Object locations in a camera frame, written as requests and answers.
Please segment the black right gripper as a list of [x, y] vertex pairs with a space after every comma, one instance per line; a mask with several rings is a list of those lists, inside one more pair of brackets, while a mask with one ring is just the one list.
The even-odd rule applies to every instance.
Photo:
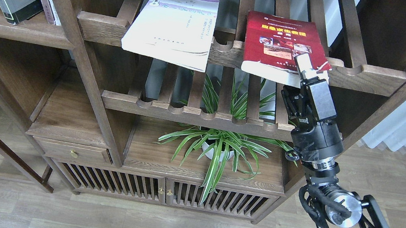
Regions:
[[287, 159], [334, 167], [334, 158], [344, 147], [329, 85], [319, 79], [308, 53], [295, 56], [294, 61], [301, 86], [284, 86], [281, 91], [288, 116], [297, 125], [291, 131], [294, 149]]

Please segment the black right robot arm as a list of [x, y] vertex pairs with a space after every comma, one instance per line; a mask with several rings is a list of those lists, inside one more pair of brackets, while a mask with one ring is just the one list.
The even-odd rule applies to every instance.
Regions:
[[375, 198], [360, 198], [339, 185], [335, 157], [344, 151], [329, 85], [313, 68], [307, 53], [295, 57], [300, 86], [284, 86], [289, 117], [297, 121], [288, 160], [300, 160], [306, 185], [299, 200], [317, 228], [389, 228]]

